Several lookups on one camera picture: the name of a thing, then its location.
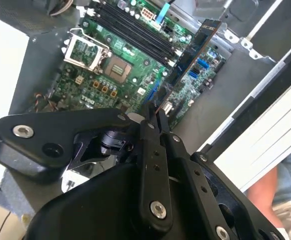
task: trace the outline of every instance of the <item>green circuit board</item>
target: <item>green circuit board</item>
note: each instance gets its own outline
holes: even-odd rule
[[[119,8],[119,3],[125,2],[125,6],[129,7],[130,11],[135,11],[135,14],[146,8],[154,13],[154,18],[160,11],[145,0],[137,0],[134,6],[131,5],[132,1],[109,0],[108,2],[116,8]],[[164,18],[161,28],[153,27],[152,23],[142,16],[136,21],[181,52],[191,40],[189,36],[192,36],[192,33],[178,25],[169,16]],[[166,26],[171,30],[169,33],[166,31]],[[111,55],[102,58],[99,72],[66,62],[59,78],[53,84],[49,104],[43,105],[39,111],[119,108],[126,113],[138,113],[142,104],[151,99],[164,81],[171,67],[154,60],[122,37],[96,23],[89,16],[83,19],[81,27],[86,35],[107,46]],[[89,40],[80,31],[73,34]],[[89,66],[98,58],[98,51],[98,47],[93,44],[76,41],[71,58]],[[215,71],[220,62],[225,61],[210,46],[202,51],[199,58],[204,60],[209,67],[202,67],[197,63],[191,66],[164,106],[171,128],[181,121],[193,102],[207,88],[209,80],[216,75]],[[196,77],[190,73],[194,67],[197,71]],[[36,102],[29,111],[38,111],[38,108]]]

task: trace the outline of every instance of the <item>silver rivet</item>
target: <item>silver rivet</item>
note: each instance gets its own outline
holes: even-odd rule
[[[153,126],[151,123],[147,124],[150,128],[155,129],[155,126]]]
[[[180,142],[180,138],[178,138],[176,135],[173,136],[173,140],[175,140],[176,142]]]
[[[121,114],[119,114],[117,117],[118,117],[119,119],[123,120],[123,121],[126,120],[126,118],[125,118],[123,115],[121,115]]]
[[[200,159],[201,159],[202,161],[204,161],[204,162],[208,161],[208,159],[207,159],[205,156],[203,156],[203,155],[200,155]]]
[[[280,238],[273,231],[270,233],[274,240],[280,240]]]
[[[229,234],[222,226],[217,226],[215,231],[221,240],[230,240]]]
[[[151,213],[158,219],[164,219],[167,216],[167,210],[165,206],[159,201],[153,201],[150,204]]]
[[[13,128],[13,134],[19,138],[28,139],[34,135],[34,130],[26,125],[18,125]]]

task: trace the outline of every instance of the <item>white cable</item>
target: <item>white cable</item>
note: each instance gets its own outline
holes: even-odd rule
[[[50,16],[57,16],[59,14],[64,13],[66,10],[68,10],[71,5],[74,3],[74,0],[69,0],[60,10],[58,10],[55,13],[50,14]]]

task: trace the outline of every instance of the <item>ram slot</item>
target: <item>ram slot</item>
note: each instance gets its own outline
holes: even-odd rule
[[[149,55],[149,57],[153,58],[154,60],[160,62],[164,66],[168,65],[168,57],[163,55],[160,51],[154,48],[154,46],[150,45],[147,42],[142,42],[140,37],[137,36],[130,36],[126,34],[126,29],[122,27],[121,24],[116,24],[112,22],[112,17],[108,17],[107,19],[103,19],[101,17],[96,17],[93,19],[96,23],[100,26],[104,27],[105,29],[109,30],[110,32],[116,34],[117,36],[123,38],[132,46],[136,47],[137,49],[141,50],[145,54]]]
[[[117,20],[121,21],[125,26],[127,26],[127,28],[130,28],[135,33],[143,36],[147,41],[157,46],[159,49],[165,50],[172,57],[175,55],[175,51],[170,42],[156,36],[153,32],[138,23],[134,17],[130,16],[125,11],[122,12],[110,4],[104,5],[102,9],[107,12],[108,15],[116,17]]]

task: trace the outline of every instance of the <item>blue cable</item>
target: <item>blue cable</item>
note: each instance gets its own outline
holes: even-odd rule
[[[165,15],[167,14],[169,8],[170,8],[170,4],[169,4],[168,2],[166,2],[166,3],[163,5],[163,7],[162,7],[162,9],[161,9],[161,11],[160,11],[160,13],[159,13],[159,15],[156,17],[155,22],[156,22],[157,24],[160,24],[160,23],[162,22],[162,20],[164,19]]]

